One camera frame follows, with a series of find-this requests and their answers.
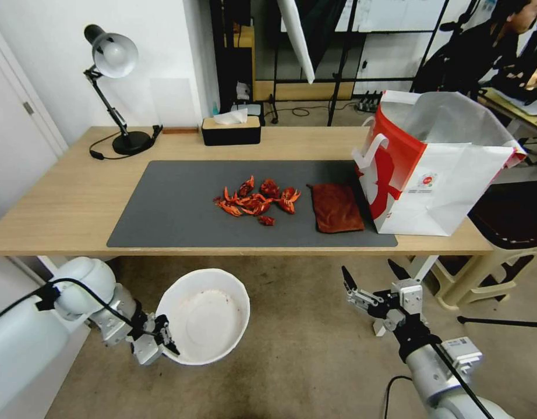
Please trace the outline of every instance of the bag handle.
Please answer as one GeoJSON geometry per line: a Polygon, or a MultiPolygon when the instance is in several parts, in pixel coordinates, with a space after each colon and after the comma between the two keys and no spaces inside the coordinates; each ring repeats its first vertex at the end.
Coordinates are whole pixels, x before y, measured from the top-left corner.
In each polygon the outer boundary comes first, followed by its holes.
{"type": "Polygon", "coordinates": [[[352,158],[358,165],[359,169],[364,169],[364,168],[369,167],[380,145],[383,145],[383,148],[387,148],[387,146],[389,145],[389,139],[383,134],[377,134],[375,136],[371,145],[368,148],[366,155],[363,155],[362,152],[358,148],[354,148],[352,150],[352,158]]]}
{"type": "Polygon", "coordinates": [[[368,122],[375,121],[375,116],[368,116],[366,120],[363,122],[362,126],[368,126],[368,122]]]}

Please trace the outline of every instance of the tissue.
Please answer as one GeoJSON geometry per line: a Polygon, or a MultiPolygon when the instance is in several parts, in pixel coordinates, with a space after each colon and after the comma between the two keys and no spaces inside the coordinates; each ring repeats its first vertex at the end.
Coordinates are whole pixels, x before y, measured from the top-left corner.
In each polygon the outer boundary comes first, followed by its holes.
{"type": "Polygon", "coordinates": [[[247,108],[237,109],[236,111],[219,113],[214,115],[214,121],[217,124],[233,125],[247,121],[247,108]]]}

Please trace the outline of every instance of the brown cloth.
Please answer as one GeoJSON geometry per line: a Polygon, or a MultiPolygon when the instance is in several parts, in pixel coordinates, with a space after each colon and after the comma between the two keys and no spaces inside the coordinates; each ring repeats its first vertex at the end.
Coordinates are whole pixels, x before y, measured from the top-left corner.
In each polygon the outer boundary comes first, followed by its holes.
{"type": "Polygon", "coordinates": [[[347,184],[325,183],[308,186],[311,188],[318,231],[341,233],[364,230],[358,204],[347,184]]]}

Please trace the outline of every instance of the lamp shade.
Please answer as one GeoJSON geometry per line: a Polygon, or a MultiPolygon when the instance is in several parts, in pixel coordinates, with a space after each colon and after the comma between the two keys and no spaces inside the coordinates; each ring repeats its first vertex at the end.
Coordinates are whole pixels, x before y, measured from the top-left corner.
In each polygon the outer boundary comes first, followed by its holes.
{"type": "Polygon", "coordinates": [[[135,68],[139,52],[127,37],[105,32],[94,24],[86,26],[84,36],[92,44],[94,64],[104,76],[118,79],[135,68]]]}

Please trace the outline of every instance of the gray desk mat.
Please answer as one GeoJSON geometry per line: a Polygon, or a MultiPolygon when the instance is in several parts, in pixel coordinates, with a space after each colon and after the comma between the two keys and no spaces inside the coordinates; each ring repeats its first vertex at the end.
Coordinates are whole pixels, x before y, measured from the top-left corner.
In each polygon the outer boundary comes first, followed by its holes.
{"type": "Polygon", "coordinates": [[[108,247],[394,247],[394,235],[377,234],[352,161],[151,161],[107,242],[108,247]],[[230,193],[250,175],[255,191],[272,178],[283,190],[302,192],[296,213],[272,205],[265,215],[234,217],[213,198],[230,193]],[[316,230],[306,184],[352,184],[366,224],[363,232],[324,234],[316,230]]]}

